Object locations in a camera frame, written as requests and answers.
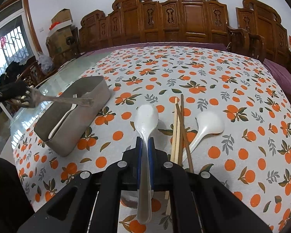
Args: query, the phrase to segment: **wooden chopstick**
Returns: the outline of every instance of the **wooden chopstick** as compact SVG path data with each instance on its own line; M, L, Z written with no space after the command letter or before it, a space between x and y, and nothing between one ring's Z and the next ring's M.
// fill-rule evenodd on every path
M175 149L176 149L176 136L177 136L177 122L178 122L178 115L177 115L177 108L176 104L178 102L178 98L175 97L175 113L173 116L173 132L172 132L172 143L171 143L171 156L170 161L173 162L175 159ZM165 192L165 200L169 198L169 192Z
M179 159L179 146L180 146L180 121L179 121L179 115L177 115L177 136L176 136L176 148L175 148L175 157L173 162L174 163L178 163L178 159Z
M171 215L171 206L170 206L170 199L168 199L167 202L167 208L166 208L166 213L167 216Z
M181 116L184 117L184 99L183 99L183 94L181 94ZM178 165L182 166L182 155L183 155L183 145L184 145L184 140L183 140L183 133L180 130L180 149L179 149L179 158L178 158Z
M179 116L180 128L181 128L181 131L182 131L182 136L183 136L183 139L184 139L184 144L185 144L185 149L186 149L186 154L187 154L187 160L189 162L189 170L190 170L191 173L194 173L192 157L191 157L190 147L189 147L189 142L187 141L186 130L184 128L184 122L183 122L183 119L182 119L183 116L181 115L179 104L176 104L176 108L177 108L177 113L178 113L178 116Z

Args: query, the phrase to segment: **tablecloth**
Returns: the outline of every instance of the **tablecloth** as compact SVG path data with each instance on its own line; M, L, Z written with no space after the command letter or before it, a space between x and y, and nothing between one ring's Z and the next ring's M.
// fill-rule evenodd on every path
M291 106L277 82L257 60L194 47L116 50L82 77L103 75L112 97L74 151L60 157L27 129L14 151L19 178L37 211L82 170L99 172L133 148L138 106L159 112L155 147L171 152L174 98L184 94L188 140L195 116L218 113L225 130L205 137L192 153L194 171L210 171L273 232L291 217ZM136 220L136 209L120 206L118 232L172 232L163 193L152 199L153 219Z

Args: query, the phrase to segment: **metal fork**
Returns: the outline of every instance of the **metal fork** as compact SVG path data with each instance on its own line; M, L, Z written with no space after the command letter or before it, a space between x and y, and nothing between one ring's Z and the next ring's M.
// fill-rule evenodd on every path
M66 119L66 117L69 115L69 113L74 110L77 107L76 104L72 104L71 109L68 110L64 116L61 118L61 120L58 122L58 124L55 125L55 127L52 129L52 131L50 132L48 139L51 139L53 137L53 135L55 134L55 132L57 131L58 127L62 124L62 122Z
M12 105L24 107L24 108L35 108L40 103L47 102L57 102L57 103L71 103L81 106L91 107L94 104L93 98L63 98L63 97L54 97L54 96L45 96L35 88L28 89L28 92L25 94L25 98L15 98L21 103L11 103Z

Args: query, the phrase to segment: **metal spoon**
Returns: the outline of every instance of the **metal spoon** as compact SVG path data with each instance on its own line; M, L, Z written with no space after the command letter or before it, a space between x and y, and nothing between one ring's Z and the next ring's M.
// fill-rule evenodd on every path
M137 220L140 224L148 223L152 218L150 167L148 141L158 124L158 112L152 105L142 105L137 110L135 128L142 138L142 156L140 186L137 205Z
M219 134L224 131L224 122L212 111L203 111L196 116L198 133L190 144L190 153L195 150L202 138L208 134ZM187 159L186 151L183 152L182 162Z

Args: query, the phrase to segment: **metal screw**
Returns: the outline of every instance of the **metal screw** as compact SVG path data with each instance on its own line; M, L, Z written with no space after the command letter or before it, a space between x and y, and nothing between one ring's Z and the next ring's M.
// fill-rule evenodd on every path
M91 174L88 171L83 171L80 173L82 179L87 179Z
M127 162L126 161L118 162L118 167L125 167L125 166L127 166Z
M173 163L170 162L170 161L166 161L166 162L164 163L164 167L166 167L166 168L172 168L172 167L173 167Z
M207 171L203 171L200 173L201 177L204 179L208 179L210 177L210 173Z

